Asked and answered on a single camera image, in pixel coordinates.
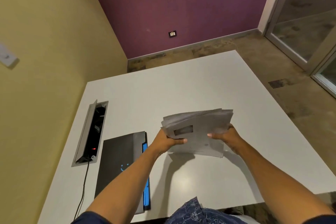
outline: hand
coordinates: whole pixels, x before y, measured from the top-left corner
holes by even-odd
[[[208,134],[208,137],[212,139],[219,139],[225,142],[227,146],[233,150],[236,154],[240,155],[241,149],[249,144],[240,137],[237,130],[232,124],[229,125],[229,129],[223,134]]]
[[[186,142],[187,139],[172,139],[170,137],[167,137],[165,132],[162,129],[160,129],[154,141],[149,147],[155,150],[157,154],[160,156],[162,153],[165,153],[167,150],[169,150],[170,147],[177,144],[185,144]]]

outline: black cable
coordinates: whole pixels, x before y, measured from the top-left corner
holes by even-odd
[[[80,205],[81,205],[81,203],[82,203],[82,201],[83,201],[83,198],[84,198],[85,182],[86,182],[87,171],[89,170],[89,164],[90,164],[90,161],[87,162],[87,169],[86,169],[85,178],[84,178],[82,198],[81,198],[81,201],[79,202],[79,205],[78,205],[78,207],[77,207],[77,211],[76,211],[76,214],[75,214],[73,220],[76,219],[76,216],[77,216],[77,213],[78,213],[78,209],[79,209],[79,207],[80,207]]]

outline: light switch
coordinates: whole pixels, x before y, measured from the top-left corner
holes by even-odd
[[[15,60],[17,60],[17,57],[11,54],[3,44],[0,44],[0,61],[9,67]]]

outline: finger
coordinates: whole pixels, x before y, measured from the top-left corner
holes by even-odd
[[[209,138],[223,140],[223,134],[209,133]]]
[[[183,138],[183,139],[174,139],[174,145],[177,145],[177,144],[185,144],[187,143],[187,138]]]

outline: tabletop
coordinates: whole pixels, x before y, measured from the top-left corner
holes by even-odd
[[[151,144],[164,116],[233,109],[232,123],[265,158],[313,193],[336,191],[336,177],[236,51],[88,82],[38,224],[70,223],[82,195],[86,165],[71,167],[89,104],[108,101],[102,140],[146,131]],[[90,165],[80,212],[94,199],[102,147]],[[197,196],[222,209],[263,202],[242,159],[161,155],[150,179],[150,211],[132,222],[170,216]]]

